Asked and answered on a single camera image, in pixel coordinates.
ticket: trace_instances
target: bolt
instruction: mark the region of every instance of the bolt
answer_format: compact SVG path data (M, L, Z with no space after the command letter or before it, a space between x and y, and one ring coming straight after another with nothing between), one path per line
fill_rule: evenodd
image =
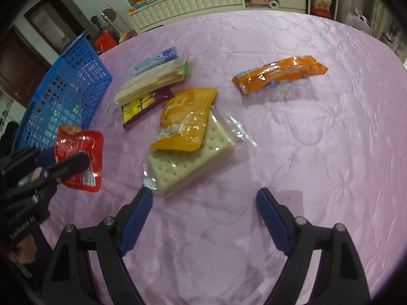
M37 195L33 195L33 202L37 204L39 202L39 197Z
M307 220L304 217L296 217L296 224L304 226L307 223Z
M113 218L113 217L107 217L107 218L105 218L105 219L103 220L103 223L104 223L106 226L111 226L111 225L114 224L114 218Z
M66 231L67 233L72 232L75 229L75 225L72 224L67 224L64 228L64 231Z
M340 232L344 232L346 230L346 227L344 224L336 224L336 229Z

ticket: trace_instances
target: red snack package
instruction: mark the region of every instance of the red snack package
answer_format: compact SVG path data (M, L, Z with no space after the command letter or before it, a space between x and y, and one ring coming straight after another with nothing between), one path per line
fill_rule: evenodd
M103 135L100 132L63 125L58 128L55 141L55 160L60 162L77 153L85 152L90 158L90 166L82 174L77 174L63 182L69 188L97 192L102 185Z

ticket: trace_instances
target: blue plastic basket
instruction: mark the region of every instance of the blue plastic basket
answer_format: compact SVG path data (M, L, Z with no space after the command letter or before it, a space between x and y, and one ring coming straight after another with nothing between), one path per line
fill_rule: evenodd
M78 36L49 69L18 128L13 151L54 146L63 124L88 129L112 77L86 39Z

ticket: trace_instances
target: pink tablecloth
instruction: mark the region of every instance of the pink tablecloth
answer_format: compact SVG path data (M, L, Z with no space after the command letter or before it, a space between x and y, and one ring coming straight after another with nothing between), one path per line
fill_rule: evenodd
M142 161L161 109L128 132L119 113L105 111L136 63L171 46L191 62L179 88L216 87L219 108L241 121L258 147L250 148L245 162L208 175L168 201L155 200L124 258L146 303L264 302L285 262L254 205L264 186L313 224L343 222L377 292L407 239L407 71L387 46L365 33L288 12L192 18L103 54L113 82L91 127L105 137L102 189L92 194L60 187L42 226L51 245L65 224L85 227L114 216L142 186ZM324 63L327 74L249 97L231 83L240 71L305 54ZM313 277L316 270L313 261ZM96 278L103 284L98 271ZM307 279L302 303L311 288Z

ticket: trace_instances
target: tape roll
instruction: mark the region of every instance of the tape roll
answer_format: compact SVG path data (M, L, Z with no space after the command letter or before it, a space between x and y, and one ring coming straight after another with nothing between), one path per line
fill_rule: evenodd
M269 7L272 9L278 9L279 7L278 2L276 0L270 0Z

